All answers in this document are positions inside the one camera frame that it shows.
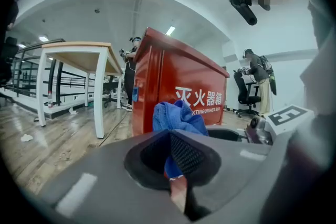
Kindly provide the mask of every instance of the floor plank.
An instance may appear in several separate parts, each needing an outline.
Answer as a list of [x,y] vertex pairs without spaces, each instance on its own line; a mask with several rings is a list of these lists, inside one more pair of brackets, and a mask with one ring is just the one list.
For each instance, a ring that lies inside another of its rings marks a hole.
[[[95,135],[93,107],[79,108],[47,119],[45,127],[33,122],[36,114],[8,103],[0,108],[0,151],[19,186],[37,194],[43,185],[93,148],[132,136],[132,113],[118,110],[115,103],[103,109],[105,136]],[[250,118],[225,112],[223,125],[244,129]],[[34,139],[22,142],[24,134]]]

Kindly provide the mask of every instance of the crumpled paper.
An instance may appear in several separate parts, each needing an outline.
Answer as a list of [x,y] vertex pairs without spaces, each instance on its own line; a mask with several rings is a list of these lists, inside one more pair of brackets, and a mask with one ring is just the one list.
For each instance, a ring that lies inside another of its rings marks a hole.
[[69,112],[70,112],[71,115],[76,115],[76,114],[78,114],[78,112],[77,112],[76,110],[73,110],[73,108],[70,108],[70,109],[69,109]]
[[33,137],[29,134],[24,134],[22,137],[21,137],[21,141],[22,142],[28,142],[30,140],[33,140]]

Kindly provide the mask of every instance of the fluorescent light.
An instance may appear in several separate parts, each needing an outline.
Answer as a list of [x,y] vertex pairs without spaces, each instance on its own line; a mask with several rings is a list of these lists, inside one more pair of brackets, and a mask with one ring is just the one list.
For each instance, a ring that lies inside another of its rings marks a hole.
[[49,39],[46,37],[38,37],[38,39],[41,40],[42,42],[49,41]]
[[175,30],[175,27],[174,27],[174,26],[171,26],[171,27],[168,29],[166,35],[170,36],[174,30]]

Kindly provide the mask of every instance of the red box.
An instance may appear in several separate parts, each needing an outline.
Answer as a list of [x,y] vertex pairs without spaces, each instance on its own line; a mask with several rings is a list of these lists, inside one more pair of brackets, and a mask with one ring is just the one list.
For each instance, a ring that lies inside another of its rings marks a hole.
[[206,125],[222,124],[229,74],[214,61],[150,27],[134,61],[133,93],[138,92],[138,99],[133,98],[133,135],[153,131],[156,104],[179,99],[188,102],[193,113],[201,114]]

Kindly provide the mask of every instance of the table leg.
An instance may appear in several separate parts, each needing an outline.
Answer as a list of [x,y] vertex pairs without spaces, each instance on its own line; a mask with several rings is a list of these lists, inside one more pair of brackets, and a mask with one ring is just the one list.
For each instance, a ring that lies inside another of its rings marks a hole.
[[84,96],[84,99],[85,99],[85,106],[88,106],[89,105],[89,78],[90,78],[90,73],[86,73],[86,79],[85,79],[85,96]]
[[120,99],[121,99],[121,83],[122,83],[122,75],[119,77],[118,81],[118,92],[117,92],[117,109],[120,109]]
[[104,138],[102,98],[103,98],[103,81],[104,81],[107,53],[108,53],[107,48],[102,49],[101,52],[99,53],[96,69],[95,85],[94,85],[95,95],[93,97],[94,100],[93,112],[95,114],[94,124],[96,127],[97,138]]
[[44,102],[43,102],[43,73],[46,65],[47,55],[42,50],[40,63],[38,64],[37,78],[36,78],[36,101],[37,101],[37,115],[39,124],[41,126],[46,125],[46,119],[44,117]]

